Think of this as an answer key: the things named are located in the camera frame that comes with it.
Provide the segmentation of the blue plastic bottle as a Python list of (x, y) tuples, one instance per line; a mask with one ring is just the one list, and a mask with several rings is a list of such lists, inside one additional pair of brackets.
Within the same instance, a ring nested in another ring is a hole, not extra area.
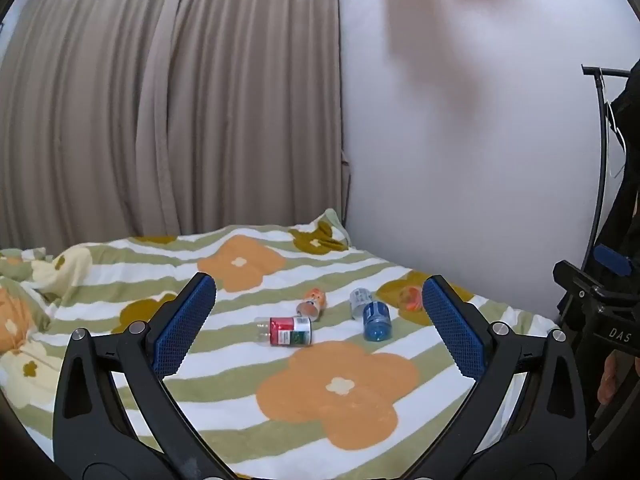
[(384, 341), (392, 338), (393, 325), (390, 311), (384, 302), (369, 302), (362, 311), (363, 337), (367, 341)]

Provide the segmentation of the beige curtain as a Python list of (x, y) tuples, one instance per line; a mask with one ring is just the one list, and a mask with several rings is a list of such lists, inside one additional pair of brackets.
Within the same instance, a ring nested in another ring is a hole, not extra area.
[(1, 58), (1, 243), (343, 211), (338, 0), (26, 0)]

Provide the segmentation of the orange clear plastic cup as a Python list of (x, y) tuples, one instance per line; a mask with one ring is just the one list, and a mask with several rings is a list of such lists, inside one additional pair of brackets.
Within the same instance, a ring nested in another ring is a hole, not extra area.
[(416, 285), (405, 286), (399, 293), (399, 309), (407, 312), (424, 310), (422, 288)]

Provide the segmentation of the black metal stand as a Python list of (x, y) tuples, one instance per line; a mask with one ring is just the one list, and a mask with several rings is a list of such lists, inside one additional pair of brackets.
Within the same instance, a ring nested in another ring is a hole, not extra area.
[(600, 156), (597, 198), (596, 204), (594, 205), (594, 214), (591, 222), (587, 249), (584, 258), (582, 258), (582, 270), (585, 271), (589, 266), (593, 249), (596, 247), (596, 241), (598, 240), (598, 236), (604, 222), (603, 211), (606, 195), (606, 181), (608, 180), (608, 148), (610, 147), (611, 133), (614, 133), (618, 145), (622, 149), (623, 153), (626, 153), (626, 141), (620, 134), (620, 129), (616, 126), (612, 103), (606, 94), (605, 79), (608, 77), (628, 79), (630, 77), (630, 71), (582, 65), (582, 74), (584, 76), (591, 77), (593, 79), (594, 86), (596, 87), (600, 125)]

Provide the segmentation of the floral striped blanket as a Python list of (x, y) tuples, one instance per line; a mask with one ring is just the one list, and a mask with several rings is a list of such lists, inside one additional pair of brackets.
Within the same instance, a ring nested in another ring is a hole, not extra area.
[[(52, 448), (58, 375), (70, 335), (148, 320), (196, 272), (216, 304), (166, 386), (207, 444), (245, 477), (394, 478), (469, 393), (424, 311), (399, 309), (424, 274), (356, 248), (333, 211), (297, 226), (227, 226), (180, 237), (1, 253), (1, 389), (27, 433)], [(349, 294), (390, 311), (392, 338), (367, 341)], [(313, 288), (326, 308), (308, 347), (256, 339), (256, 318), (297, 316)]]

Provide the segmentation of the red green label bottle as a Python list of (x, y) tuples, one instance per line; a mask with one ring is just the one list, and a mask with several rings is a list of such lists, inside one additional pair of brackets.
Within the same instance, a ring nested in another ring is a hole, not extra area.
[(308, 347), (312, 343), (312, 325), (309, 318), (256, 318), (256, 339), (271, 347)]

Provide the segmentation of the orange cartoon label bottle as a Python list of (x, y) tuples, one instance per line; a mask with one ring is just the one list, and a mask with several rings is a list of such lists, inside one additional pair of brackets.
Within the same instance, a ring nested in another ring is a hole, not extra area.
[(296, 314), (308, 318), (311, 322), (318, 321), (326, 308), (326, 293), (318, 288), (308, 290), (302, 301), (296, 307)]

